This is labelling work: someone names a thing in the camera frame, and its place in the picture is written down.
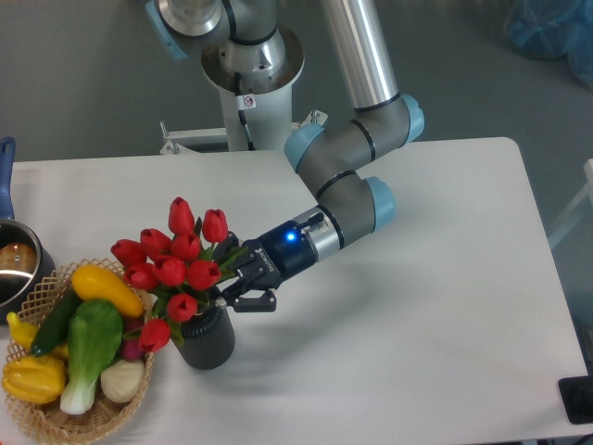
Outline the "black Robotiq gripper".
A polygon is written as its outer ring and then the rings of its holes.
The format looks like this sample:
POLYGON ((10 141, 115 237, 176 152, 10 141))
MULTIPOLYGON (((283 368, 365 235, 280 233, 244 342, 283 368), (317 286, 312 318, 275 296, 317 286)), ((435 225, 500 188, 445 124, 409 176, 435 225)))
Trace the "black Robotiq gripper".
POLYGON ((238 276, 216 298, 217 307, 230 307, 235 312, 275 312, 273 289, 311 267, 317 256, 302 224, 287 221, 243 245, 235 233, 229 232, 214 248, 213 260, 230 262, 230 270, 238 276), (250 290, 266 291, 256 298, 241 297, 250 290))

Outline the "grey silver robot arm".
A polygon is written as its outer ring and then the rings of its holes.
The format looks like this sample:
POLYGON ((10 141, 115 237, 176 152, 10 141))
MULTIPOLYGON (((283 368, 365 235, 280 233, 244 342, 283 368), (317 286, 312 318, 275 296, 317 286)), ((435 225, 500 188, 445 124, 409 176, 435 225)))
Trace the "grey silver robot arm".
POLYGON ((371 1, 325 1, 322 11, 355 111, 342 130, 310 114, 292 121, 292 86, 304 65, 297 37, 277 21, 272 1, 150 1, 146 10, 170 55, 181 38, 200 39, 202 69, 220 95, 220 129, 164 133, 166 144, 225 142, 232 151, 281 150, 315 206, 253 240, 230 238, 216 249, 233 283, 215 293, 220 307, 272 312, 275 290, 390 223, 388 185, 358 169, 416 139, 424 116, 400 93, 377 10, 371 1))

